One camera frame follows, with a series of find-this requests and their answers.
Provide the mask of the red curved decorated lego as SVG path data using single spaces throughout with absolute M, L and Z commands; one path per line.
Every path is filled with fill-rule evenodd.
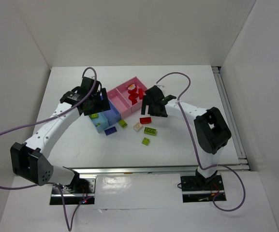
M 137 85 L 136 84 L 131 84 L 130 86 L 128 86 L 128 92 L 132 93 L 132 92 L 136 92 L 137 91 Z

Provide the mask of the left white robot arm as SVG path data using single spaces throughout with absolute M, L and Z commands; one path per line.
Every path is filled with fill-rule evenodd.
M 53 183 L 69 192 L 88 191 L 90 183 L 67 167 L 58 167 L 48 161 L 51 150 L 63 133 L 81 115 L 90 116 L 110 109 L 106 89 L 100 81 L 83 77 L 80 86 L 66 92 L 41 128 L 23 143 L 14 143 L 10 149 L 14 174 L 38 185 Z

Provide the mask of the green 2x4 lego brick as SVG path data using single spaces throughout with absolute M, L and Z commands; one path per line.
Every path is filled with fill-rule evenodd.
M 157 130 L 154 129 L 154 128 L 145 127 L 144 134 L 151 135 L 151 136 L 156 136 L 157 135 Z

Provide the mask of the red lego with side studs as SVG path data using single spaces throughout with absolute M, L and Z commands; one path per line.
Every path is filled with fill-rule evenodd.
M 138 89 L 138 97 L 140 100 L 142 100 L 144 98 L 144 91 L 142 88 Z

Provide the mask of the small red lego brick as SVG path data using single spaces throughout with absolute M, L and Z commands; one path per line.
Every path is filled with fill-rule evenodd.
M 135 105 L 137 102 L 137 99 L 132 100 L 132 105 Z

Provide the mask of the green curved lego upside-down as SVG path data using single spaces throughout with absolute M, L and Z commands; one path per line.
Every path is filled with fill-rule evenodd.
M 90 115 L 90 118 L 91 119 L 96 119 L 96 118 L 98 118 L 99 117 L 99 115 L 96 113 L 96 114 L 91 114 Z

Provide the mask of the red 2x4 lego brick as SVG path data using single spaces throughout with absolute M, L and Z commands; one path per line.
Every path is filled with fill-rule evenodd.
M 151 117 L 141 117 L 140 118 L 140 123 L 141 124 L 150 124 L 152 122 Z

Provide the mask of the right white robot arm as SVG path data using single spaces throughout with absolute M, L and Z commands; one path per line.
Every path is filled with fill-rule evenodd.
M 141 114 L 173 116 L 184 120 L 194 147 L 198 168 L 195 171 L 199 185 L 207 185 L 217 175 L 217 165 L 223 148 L 232 137 L 220 110 L 199 108 L 168 95 L 156 85 L 143 94 Z

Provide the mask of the red curved lego brick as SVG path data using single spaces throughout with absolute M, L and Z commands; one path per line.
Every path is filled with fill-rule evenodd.
M 129 95 L 129 97 L 128 97 L 128 99 L 130 100 L 130 101 L 132 101 L 132 100 L 134 100 L 134 99 L 137 99 L 138 98 L 138 93 L 137 92 L 132 92 L 130 95 Z

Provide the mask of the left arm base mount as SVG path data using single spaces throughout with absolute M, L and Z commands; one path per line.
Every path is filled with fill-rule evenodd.
M 59 184 L 64 197 L 65 205 L 77 205 L 80 201 L 84 201 L 83 205 L 92 205 L 95 202 L 96 176 L 87 176 L 85 183 L 79 184 L 76 190 L 65 185 Z M 62 197 L 59 189 L 52 187 L 50 195 L 50 205 L 62 205 Z

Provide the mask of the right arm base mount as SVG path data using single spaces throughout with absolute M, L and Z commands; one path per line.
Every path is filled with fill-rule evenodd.
M 221 175 L 217 175 L 207 185 L 199 185 L 196 176 L 181 176 L 177 187 L 182 191 L 183 203 L 202 203 L 215 201 L 226 201 L 226 194 Z

